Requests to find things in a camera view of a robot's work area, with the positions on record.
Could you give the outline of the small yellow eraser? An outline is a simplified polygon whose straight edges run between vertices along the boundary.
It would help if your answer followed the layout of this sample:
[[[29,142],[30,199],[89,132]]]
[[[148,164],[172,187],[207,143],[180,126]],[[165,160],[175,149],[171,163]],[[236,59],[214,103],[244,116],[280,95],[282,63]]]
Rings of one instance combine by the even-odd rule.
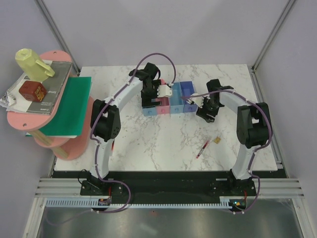
[[[221,141],[221,138],[220,138],[220,137],[216,137],[216,138],[214,139],[214,143],[216,143],[216,144],[218,144],[220,141]]]

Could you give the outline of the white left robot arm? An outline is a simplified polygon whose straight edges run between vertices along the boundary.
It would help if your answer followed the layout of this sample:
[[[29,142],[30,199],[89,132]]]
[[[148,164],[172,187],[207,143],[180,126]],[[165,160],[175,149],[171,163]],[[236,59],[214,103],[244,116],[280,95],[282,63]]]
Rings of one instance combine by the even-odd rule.
[[[90,173],[96,177],[92,182],[92,190],[103,195],[107,193],[109,184],[103,180],[109,173],[109,158],[112,145],[121,129],[120,112],[136,95],[140,94],[146,105],[156,106],[162,83],[156,76],[159,68],[147,63],[143,69],[134,69],[129,73],[130,79],[119,88],[114,95],[104,100],[95,100],[91,116],[90,139],[96,142],[95,158]]]

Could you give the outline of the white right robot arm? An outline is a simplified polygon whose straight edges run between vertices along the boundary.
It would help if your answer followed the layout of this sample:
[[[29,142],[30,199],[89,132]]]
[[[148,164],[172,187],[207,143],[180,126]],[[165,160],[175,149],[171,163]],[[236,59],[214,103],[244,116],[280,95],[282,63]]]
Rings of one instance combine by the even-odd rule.
[[[236,135],[240,148],[231,169],[233,179],[227,182],[228,192],[238,195],[245,189],[243,181],[253,177],[253,161],[259,150],[272,140],[272,126],[268,104],[253,103],[237,93],[232,86],[222,86],[218,79],[207,83],[208,93],[192,94],[187,101],[198,106],[196,115],[207,123],[214,122],[219,109],[228,107],[237,116]]]

